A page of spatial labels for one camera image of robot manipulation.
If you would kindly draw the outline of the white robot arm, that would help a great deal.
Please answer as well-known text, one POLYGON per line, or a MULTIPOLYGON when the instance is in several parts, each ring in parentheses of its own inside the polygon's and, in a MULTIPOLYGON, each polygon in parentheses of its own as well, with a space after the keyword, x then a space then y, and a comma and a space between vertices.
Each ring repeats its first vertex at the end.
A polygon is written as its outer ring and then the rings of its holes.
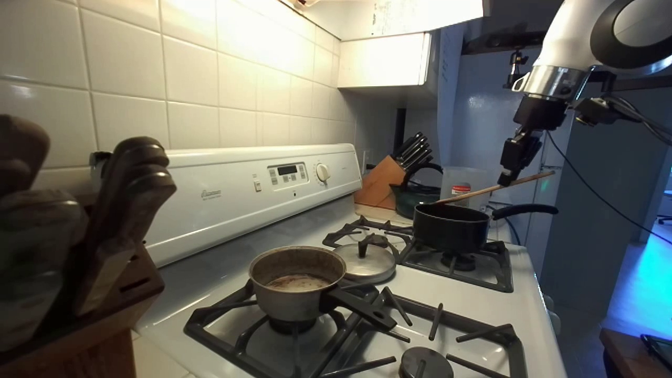
POLYGON ((503 140, 497 183, 512 184, 539 151, 539 131, 563 124, 597 67, 613 73, 659 73, 672 58, 672 0, 563 0, 531 69, 503 140))

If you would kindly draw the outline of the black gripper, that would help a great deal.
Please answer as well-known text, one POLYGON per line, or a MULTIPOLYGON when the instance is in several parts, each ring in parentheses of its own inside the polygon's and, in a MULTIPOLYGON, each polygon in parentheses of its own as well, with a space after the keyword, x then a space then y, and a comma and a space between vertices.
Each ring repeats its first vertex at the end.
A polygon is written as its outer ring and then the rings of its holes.
POLYGON ((499 186, 509 186, 519 178, 520 169, 531 164, 541 146, 539 134, 555 129, 563 124, 567 111, 565 101, 537 99, 525 95, 514 111, 512 122, 517 129, 503 140, 497 177, 499 186))

